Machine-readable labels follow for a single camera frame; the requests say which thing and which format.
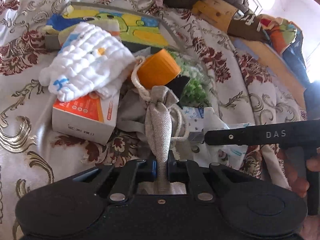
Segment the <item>grey crumpled cloth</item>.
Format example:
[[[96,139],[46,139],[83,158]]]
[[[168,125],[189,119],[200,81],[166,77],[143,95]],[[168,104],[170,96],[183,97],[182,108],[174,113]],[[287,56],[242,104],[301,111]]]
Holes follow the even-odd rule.
[[[116,127],[124,132],[135,132],[138,139],[146,142],[146,103],[134,90],[128,90],[120,100]]]

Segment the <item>orange and white carton box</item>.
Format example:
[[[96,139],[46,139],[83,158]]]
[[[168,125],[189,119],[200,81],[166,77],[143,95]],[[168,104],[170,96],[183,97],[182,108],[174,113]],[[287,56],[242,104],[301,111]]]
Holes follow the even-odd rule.
[[[52,111],[55,132],[106,145],[117,122],[119,96],[102,99],[97,93],[70,102],[56,100]]]

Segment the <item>blue yellow sponge cloth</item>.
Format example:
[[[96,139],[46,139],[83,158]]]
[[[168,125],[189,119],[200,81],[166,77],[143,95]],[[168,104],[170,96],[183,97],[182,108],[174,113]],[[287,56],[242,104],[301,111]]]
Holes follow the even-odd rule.
[[[60,31],[67,29],[75,24],[77,20],[64,18],[62,15],[53,14],[42,28],[42,31],[47,34],[58,34]]]

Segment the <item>brown pillow with white letters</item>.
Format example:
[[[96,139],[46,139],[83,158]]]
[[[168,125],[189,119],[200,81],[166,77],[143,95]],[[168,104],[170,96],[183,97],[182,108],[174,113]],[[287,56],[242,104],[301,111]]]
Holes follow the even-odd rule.
[[[228,26],[227,34],[249,41],[269,42],[260,20],[255,14],[234,17]]]

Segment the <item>grey linen drawstring pouch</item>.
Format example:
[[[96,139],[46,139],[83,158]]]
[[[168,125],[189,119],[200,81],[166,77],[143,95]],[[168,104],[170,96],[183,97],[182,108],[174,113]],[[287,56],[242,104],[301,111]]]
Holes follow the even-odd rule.
[[[157,179],[154,192],[161,195],[185,194],[182,183],[168,180],[168,156],[173,142],[188,139],[189,131],[182,110],[177,105],[178,98],[167,86],[154,86],[147,90],[140,82],[138,70],[146,63],[143,56],[136,57],[131,81],[140,97],[146,102],[145,135],[157,161]]]

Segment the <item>white quilted baby cloth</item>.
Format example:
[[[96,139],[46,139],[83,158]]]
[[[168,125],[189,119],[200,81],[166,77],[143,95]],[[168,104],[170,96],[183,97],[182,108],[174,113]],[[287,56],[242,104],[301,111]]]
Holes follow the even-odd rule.
[[[40,71],[39,82],[61,102],[97,92],[116,95],[136,63],[131,51],[100,27],[81,22],[67,37],[52,63]]]

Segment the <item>grey tray with colourful liner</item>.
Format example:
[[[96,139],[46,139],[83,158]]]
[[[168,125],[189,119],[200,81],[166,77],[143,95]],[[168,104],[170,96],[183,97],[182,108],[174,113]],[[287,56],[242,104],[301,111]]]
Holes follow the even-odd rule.
[[[151,47],[184,52],[185,48],[168,25],[160,18],[141,12],[93,3],[69,2],[60,13],[64,18],[86,22],[108,31],[132,52]],[[58,34],[45,33],[46,48],[58,50],[76,25]]]

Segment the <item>green crochet cloth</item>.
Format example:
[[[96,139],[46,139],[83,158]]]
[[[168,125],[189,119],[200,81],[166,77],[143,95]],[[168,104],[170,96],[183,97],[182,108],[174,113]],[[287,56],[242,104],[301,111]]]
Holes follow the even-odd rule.
[[[181,69],[178,77],[187,77],[189,81],[182,90],[180,105],[188,107],[210,107],[209,91],[210,79],[206,70],[199,61],[189,55],[170,51],[169,54]]]

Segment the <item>floral satin bedspread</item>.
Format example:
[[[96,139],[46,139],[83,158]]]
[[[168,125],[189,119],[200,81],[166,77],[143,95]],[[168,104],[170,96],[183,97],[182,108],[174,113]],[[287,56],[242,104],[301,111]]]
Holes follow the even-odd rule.
[[[158,8],[155,0],[1,0],[1,239],[22,235],[15,217],[27,192],[99,163],[122,166],[137,156],[136,135],[116,131],[106,146],[52,130],[53,97],[38,81],[55,53],[42,28],[68,2],[111,5],[161,17],[200,60],[209,101],[227,124],[276,124],[306,112],[267,68],[236,50],[229,37],[187,9]]]

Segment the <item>white patterned tissue pack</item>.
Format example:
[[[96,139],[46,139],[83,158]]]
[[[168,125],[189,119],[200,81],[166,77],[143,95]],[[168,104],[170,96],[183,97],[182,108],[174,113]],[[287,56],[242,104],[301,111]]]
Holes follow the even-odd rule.
[[[182,112],[189,125],[189,144],[193,161],[200,167],[208,167],[210,163],[221,163],[239,170],[247,152],[247,146],[222,145],[208,146],[204,142],[204,134],[208,131],[245,128],[251,123],[228,125],[215,113],[212,107],[195,108],[184,106]]]

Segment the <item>orange plastic cup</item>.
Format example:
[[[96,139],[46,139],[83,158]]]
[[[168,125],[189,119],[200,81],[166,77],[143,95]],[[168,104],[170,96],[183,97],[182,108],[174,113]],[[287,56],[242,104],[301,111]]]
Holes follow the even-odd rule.
[[[139,81],[146,89],[164,86],[175,79],[181,72],[180,66],[165,49],[146,58],[137,71]]]

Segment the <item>colourful cartoon blanket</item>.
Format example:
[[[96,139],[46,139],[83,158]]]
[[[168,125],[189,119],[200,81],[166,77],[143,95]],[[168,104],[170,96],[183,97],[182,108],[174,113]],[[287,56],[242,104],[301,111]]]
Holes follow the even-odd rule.
[[[310,81],[302,54],[302,30],[294,22],[285,18],[265,14],[260,14],[258,18],[270,38],[272,48],[282,57],[300,84],[307,88]]]

